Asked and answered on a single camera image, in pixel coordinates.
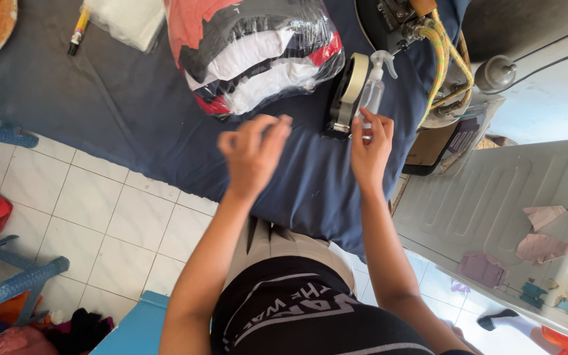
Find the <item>khaki pants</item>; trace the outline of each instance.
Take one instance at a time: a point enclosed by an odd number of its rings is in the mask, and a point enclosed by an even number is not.
[[[261,219],[257,220],[253,238],[249,238],[249,229],[249,220],[247,220],[233,252],[224,289],[242,270],[257,262],[277,256],[303,256],[335,270],[358,297],[350,258],[335,243],[313,239],[278,226],[272,228],[271,223]]]

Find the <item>hand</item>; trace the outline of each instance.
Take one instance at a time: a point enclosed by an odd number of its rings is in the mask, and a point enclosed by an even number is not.
[[[218,149],[227,160],[231,176],[228,192],[251,203],[255,201],[271,181],[280,162],[292,121],[286,115],[278,119],[261,114],[243,123],[237,131],[223,132],[218,136]],[[262,139],[268,126],[271,129]]]
[[[359,183],[361,195],[383,194],[383,176],[391,153],[391,139],[394,136],[394,121],[375,115],[361,108],[364,122],[372,128],[362,129],[359,117],[352,120],[352,148],[350,165]],[[364,140],[363,135],[372,136]]]

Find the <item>masking tape roll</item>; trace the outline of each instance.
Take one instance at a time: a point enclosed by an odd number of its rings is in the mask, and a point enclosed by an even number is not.
[[[350,57],[353,61],[352,74],[348,87],[343,92],[340,101],[353,104],[358,98],[367,79],[367,68],[369,67],[369,57],[361,53],[352,53]]]

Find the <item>black t-shirt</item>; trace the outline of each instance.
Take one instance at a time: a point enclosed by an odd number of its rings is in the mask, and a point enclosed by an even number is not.
[[[270,258],[234,278],[210,341],[213,354],[229,355],[433,354],[402,319],[358,302],[334,270],[301,256]]]

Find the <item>tape dispenser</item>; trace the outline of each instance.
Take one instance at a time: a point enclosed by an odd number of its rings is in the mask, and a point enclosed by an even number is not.
[[[352,118],[359,107],[360,94],[367,79],[367,69],[369,57],[365,54],[354,53],[345,62],[330,89],[330,97],[334,99],[327,109],[321,136],[341,141],[348,139]]]

